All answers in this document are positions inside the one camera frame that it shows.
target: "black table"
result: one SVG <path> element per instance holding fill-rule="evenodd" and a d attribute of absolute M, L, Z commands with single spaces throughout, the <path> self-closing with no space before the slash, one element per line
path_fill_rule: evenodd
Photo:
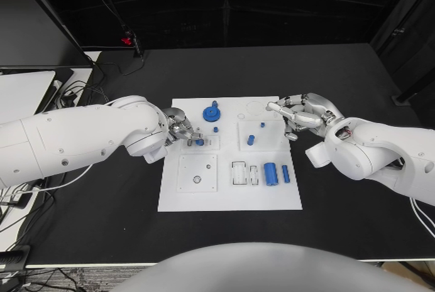
<path fill-rule="evenodd" d="M 116 62 L 129 72 L 140 65 L 132 57 L 130 51 L 104 52 L 99 61 Z M 314 92 L 349 117 L 419 126 L 412 109 L 390 101 L 399 90 L 367 44 L 153 50 L 143 69 L 129 76 L 113 65 L 101 67 L 110 99 L 143 95 L 165 108 L 179 97 Z M 93 101 L 103 102 L 99 94 Z M 304 210 L 285 211 L 158 212 L 164 160 L 149 165 L 119 148 L 58 192 L 23 241 L 32 245 L 28 264 L 159 262 L 234 242 L 298 244 L 356 259 L 435 257 L 435 241 L 409 198 L 375 181 L 349 179 L 333 165 L 315 169 L 305 150 L 318 142 L 305 132 L 292 143 Z M 434 207 L 421 207 L 435 218 Z"/>

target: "blue object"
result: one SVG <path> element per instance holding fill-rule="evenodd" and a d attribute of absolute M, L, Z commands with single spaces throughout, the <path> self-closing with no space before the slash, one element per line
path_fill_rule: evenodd
<path fill-rule="evenodd" d="M 284 181 L 291 183 L 291 177 L 288 176 L 288 166 L 284 165 Z"/>
<path fill-rule="evenodd" d="M 273 162 L 265 164 L 266 185 L 272 187 L 279 184 L 279 176 L 276 174 L 276 166 Z"/>
<path fill-rule="evenodd" d="M 220 119 L 218 102 L 216 100 L 211 103 L 211 107 L 204 109 L 203 117 L 208 122 L 214 122 Z"/>
<path fill-rule="evenodd" d="M 252 146 L 255 144 L 255 135 L 249 135 L 249 139 L 247 139 L 247 145 Z"/>

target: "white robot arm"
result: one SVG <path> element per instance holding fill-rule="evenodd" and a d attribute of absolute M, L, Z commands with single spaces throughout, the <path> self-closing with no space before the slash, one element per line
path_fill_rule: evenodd
<path fill-rule="evenodd" d="M 178 139 L 200 139 L 178 108 L 162 110 L 140 96 L 106 105 L 44 112 L 0 124 L 0 188 L 75 170 L 119 146 L 153 163 Z"/>
<path fill-rule="evenodd" d="M 311 130 L 324 142 L 307 150 L 321 168 L 333 162 L 350 179 L 370 179 L 395 192 L 435 205 L 435 132 L 344 118 L 320 95 L 285 97 L 266 108 L 288 118 L 285 136 Z"/>

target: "gray carpet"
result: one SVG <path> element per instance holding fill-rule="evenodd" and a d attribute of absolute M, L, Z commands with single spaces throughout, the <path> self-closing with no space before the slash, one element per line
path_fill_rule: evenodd
<path fill-rule="evenodd" d="M 83 287 L 87 292 L 103 292 L 110 291 L 127 278 L 130 278 L 143 269 L 145 267 L 62 268 L 62 271 L 77 281 L 77 286 Z M 55 271 L 54 274 L 45 273 L 42 275 L 32 276 L 32 274 L 44 273 L 49 270 L 52 269 L 39 269 L 31 271 L 28 273 L 29 276 L 26 278 L 26 283 L 45 283 L 49 280 L 48 284 L 51 286 L 60 286 L 75 289 L 71 279 L 65 278 L 64 274 L 60 271 Z M 68 291 L 67 289 L 52 289 L 41 287 L 36 284 L 32 284 L 28 287 L 28 290 L 39 292 Z"/>

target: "monitor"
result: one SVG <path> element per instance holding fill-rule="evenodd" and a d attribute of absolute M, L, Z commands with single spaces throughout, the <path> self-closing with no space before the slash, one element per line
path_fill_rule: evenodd
<path fill-rule="evenodd" d="M 0 69 L 91 68 L 41 0 L 0 0 Z"/>

